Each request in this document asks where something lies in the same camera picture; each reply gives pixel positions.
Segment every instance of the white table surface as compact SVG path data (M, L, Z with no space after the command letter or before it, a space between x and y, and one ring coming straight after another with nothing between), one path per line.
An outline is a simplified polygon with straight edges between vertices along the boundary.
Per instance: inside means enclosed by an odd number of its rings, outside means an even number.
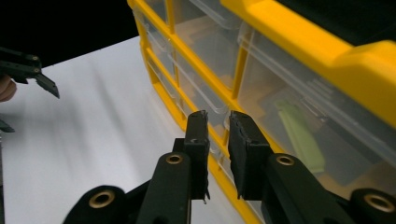
M7 224L56 224L100 185L129 191L184 137L149 82L139 37L43 69L57 99L30 80L0 104ZM243 223L209 175L212 200L191 223Z

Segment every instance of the human hand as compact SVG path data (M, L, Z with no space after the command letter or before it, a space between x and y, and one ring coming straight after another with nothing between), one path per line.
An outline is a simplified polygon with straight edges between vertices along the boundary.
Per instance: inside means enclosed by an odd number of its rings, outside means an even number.
M17 85L11 80L11 77L0 76L0 102L10 100L17 91Z

